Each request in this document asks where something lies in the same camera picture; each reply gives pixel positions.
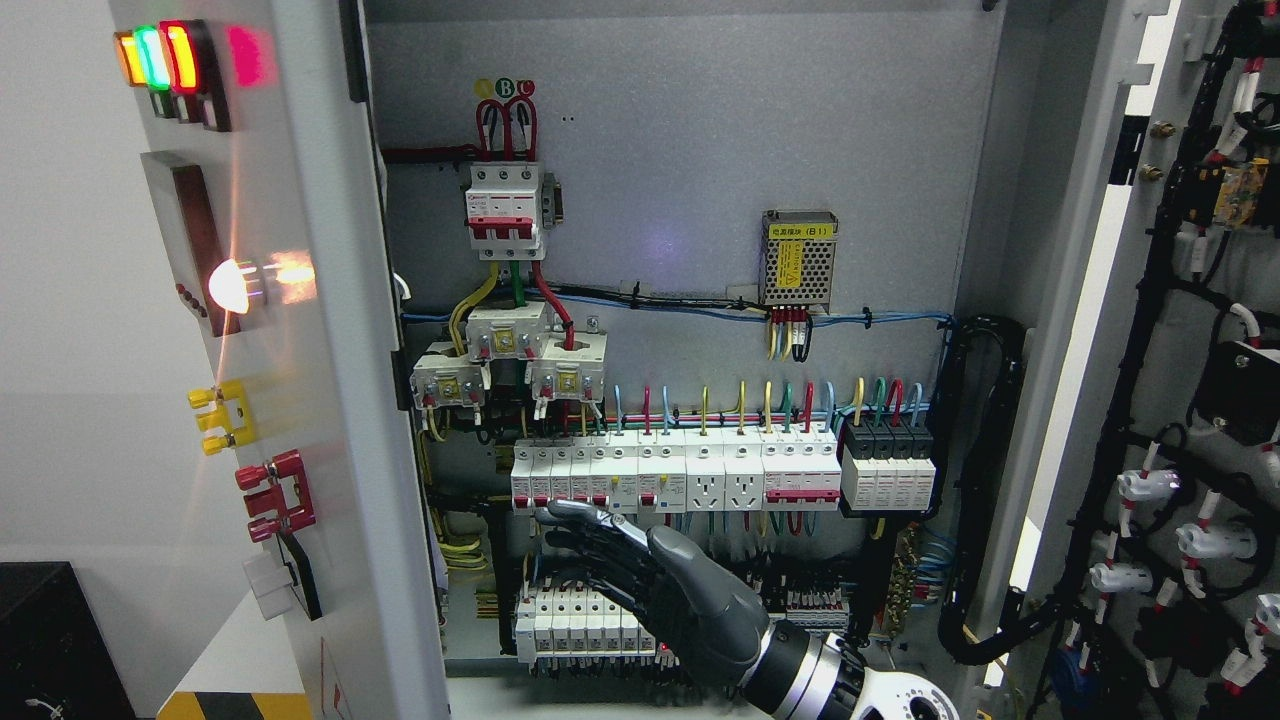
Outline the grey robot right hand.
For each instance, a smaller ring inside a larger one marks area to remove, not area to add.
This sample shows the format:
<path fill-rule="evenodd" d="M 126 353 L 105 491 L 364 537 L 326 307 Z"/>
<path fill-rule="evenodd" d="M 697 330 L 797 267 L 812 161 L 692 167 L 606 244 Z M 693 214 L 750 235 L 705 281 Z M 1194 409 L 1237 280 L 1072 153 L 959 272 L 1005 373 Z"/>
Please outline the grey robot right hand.
<path fill-rule="evenodd" d="M 535 518 L 550 546 L 577 556 L 579 575 L 668 644 L 696 682 L 745 683 L 771 620 L 758 594 L 695 542 L 570 500 L 552 500 Z"/>

